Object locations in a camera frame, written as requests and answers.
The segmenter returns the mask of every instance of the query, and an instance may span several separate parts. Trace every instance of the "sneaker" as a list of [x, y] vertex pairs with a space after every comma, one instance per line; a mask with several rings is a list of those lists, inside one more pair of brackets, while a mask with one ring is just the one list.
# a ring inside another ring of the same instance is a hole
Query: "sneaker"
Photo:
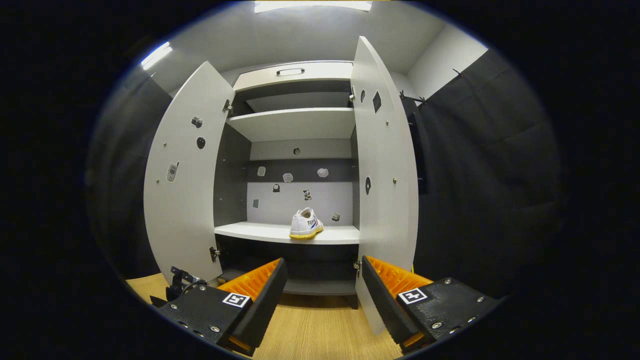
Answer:
[[311, 239], [324, 229], [322, 221], [318, 220], [312, 208], [298, 210], [291, 220], [292, 239]]

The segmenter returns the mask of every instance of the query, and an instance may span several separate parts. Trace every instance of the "black curtain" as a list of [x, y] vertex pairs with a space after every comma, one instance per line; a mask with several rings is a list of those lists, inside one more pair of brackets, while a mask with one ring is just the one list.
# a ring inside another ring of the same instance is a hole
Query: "black curtain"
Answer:
[[115, 268], [132, 279], [160, 272], [147, 238], [147, 157], [171, 96], [140, 67], [115, 88], [93, 130], [86, 200], [94, 233]]
[[509, 293], [524, 268], [544, 261], [560, 225], [560, 152], [542, 105], [492, 50], [425, 104], [403, 102], [427, 178], [415, 271]]

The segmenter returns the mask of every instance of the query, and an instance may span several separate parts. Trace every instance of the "ceiling light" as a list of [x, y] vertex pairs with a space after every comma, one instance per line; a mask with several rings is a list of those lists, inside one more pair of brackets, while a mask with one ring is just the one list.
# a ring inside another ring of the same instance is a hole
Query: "ceiling light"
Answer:
[[338, 6], [368, 12], [371, 10], [371, 1], [254, 1], [255, 13], [268, 12], [294, 6]]
[[148, 68], [153, 66], [153, 64], [157, 63], [158, 60], [164, 58], [172, 50], [173, 49], [169, 46], [169, 42], [165, 42], [156, 50], [153, 50], [153, 52], [150, 53], [149, 56], [147, 56], [144, 60], [142, 60], [142, 62], [140, 63], [140, 65], [142, 65], [142, 69], [147, 70]]

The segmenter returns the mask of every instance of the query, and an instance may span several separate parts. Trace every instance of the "white cabinet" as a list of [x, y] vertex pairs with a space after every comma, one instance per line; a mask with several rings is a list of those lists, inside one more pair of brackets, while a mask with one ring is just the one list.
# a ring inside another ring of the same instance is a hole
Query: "white cabinet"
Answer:
[[[172, 164], [177, 170], [168, 176]], [[320, 176], [323, 168], [328, 176]], [[168, 281], [171, 266], [209, 281], [283, 256], [285, 292], [357, 293], [379, 332], [382, 321], [353, 263], [368, 255], [409, 270], [413, 261], [412, 140], [399, 92], [364, 37], [353, 61], [259, 69], [241, 74], [233, 88], [204, 63], [162, 119], [144, 194], [149, 242]], [[306, 206], [325, 230], [292, 240], [291, 217]], [[218, 245], [212, 261], [209, 248]]]
[[346, 80], [351, 78], [350, 61], [308, 61], [244, 72], [234, 83], [235, 91], [296, 81]]

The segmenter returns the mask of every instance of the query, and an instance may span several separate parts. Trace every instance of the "cabinet door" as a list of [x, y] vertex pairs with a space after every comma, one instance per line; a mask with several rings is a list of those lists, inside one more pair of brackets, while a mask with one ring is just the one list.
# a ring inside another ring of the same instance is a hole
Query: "cabinet door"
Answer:
[[[413, 144], [399, 92], [364, 37], [358, 40], [351, 85], [360, 167], [358, 259], [372, 256], [410, 270], [418, 231]], [[356, 292], [373, 333], [380, 333], [385, 327], [362, 276]]]
[[234, 96], [216, 69], [203, 63], [173, 98], [151, 145], [145, 223], [156, 262], [169, 283], [171, 266], [206, 281], [222, 274], [220, 261], [211, 261], [209, 254], [209, 247], [216, 247], [213, 182], [228, 113], [223, 107]]

